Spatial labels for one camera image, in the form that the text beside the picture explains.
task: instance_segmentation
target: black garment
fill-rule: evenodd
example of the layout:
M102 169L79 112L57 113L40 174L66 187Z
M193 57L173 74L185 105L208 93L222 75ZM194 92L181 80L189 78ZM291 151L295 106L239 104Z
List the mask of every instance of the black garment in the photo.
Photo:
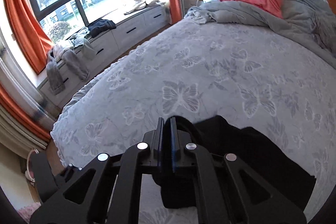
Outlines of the black garment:
M187 119L175 117L178 130L190 133L192 141L204 146L210 153L224 156L238 155L286 198L304 210L313 188L315 177L290 160L278 146L252 127L238 129L221 116L193 125ZM153 177L161 186L161 197L167 208L195 206L192 181L172 173Z
M116 28L116 25L112 20L101 19L101 18L97 19L94 22L91 22L88 25L88 29L92 37L96 37L102 32L105 32L107 30L113 30L115 28Z

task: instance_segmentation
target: nightstand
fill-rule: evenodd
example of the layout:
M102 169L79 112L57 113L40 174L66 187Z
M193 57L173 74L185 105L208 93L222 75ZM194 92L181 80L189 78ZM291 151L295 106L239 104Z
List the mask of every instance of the nightstand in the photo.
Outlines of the nightstand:
M186 14L190 7L196 6L197 0L183 0L183 2L184 2L184 14ZM197 6L201 5L202 3L203 1L199 0Z

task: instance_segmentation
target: bedspread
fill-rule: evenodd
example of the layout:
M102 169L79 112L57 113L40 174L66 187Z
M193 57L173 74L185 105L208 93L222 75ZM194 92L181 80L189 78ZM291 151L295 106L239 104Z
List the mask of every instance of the bedspread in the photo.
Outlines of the bedspread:
M310 220L336 183L336 71L267 27L196 24L186 18L111 65L64 108L51 135L64 164L123 153L159 117L214 115L270 138L317 181ZM163 208L143 181L140 223L197 223L195 208Z

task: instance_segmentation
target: wooden floor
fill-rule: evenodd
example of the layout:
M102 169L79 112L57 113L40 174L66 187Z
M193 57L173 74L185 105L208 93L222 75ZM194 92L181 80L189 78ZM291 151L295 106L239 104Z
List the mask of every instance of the wooden floor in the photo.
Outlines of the wooden floor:
M148 41L152 37L155 37L159 33L163 32L165 29L168 29L170 26L171 26L170 24L166 25L163 28L161 28L160 30L156 31L155 33L151 34L150 36L146 37L145 39L141 40L138 44L136 44L135 46L133 46L132 48L130 48L128 51L124 52L121 56L119 56L117 59L115 59L112 63L116 62L119 58L122 58L123 56L128 55L128 53L130 52L130 50L135 49L137 46L139 46L142 43ZM58 149L55 146L55 143L51 140L50 143L47 146L46 154L47 154L48 162L50 164L51 171L52 171L53 175L57 175L64 168L62 166L60 160L59 160L59 157L57 155L57 151L58 151Z

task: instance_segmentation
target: metal bolt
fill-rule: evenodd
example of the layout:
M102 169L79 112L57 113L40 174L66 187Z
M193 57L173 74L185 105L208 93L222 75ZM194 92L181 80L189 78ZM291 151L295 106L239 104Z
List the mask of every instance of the metal bolt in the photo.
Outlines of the metal bolt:
M188 149L188 150L194 150L194 149L196 149L196 147L197 147L197 145L194 144L194 143L187 143L185 145L185 148Z
M106 153L101 153L98 155L98 160L100 161L105 161L109 158L109 155L107 155Z
M148 144L146 143L138 143L137 148L140 150L144 150L148 147Z
M229 154L226 154L225 158L228 160L228 161L235 161L237 159L237 156L233 153L229 153Z

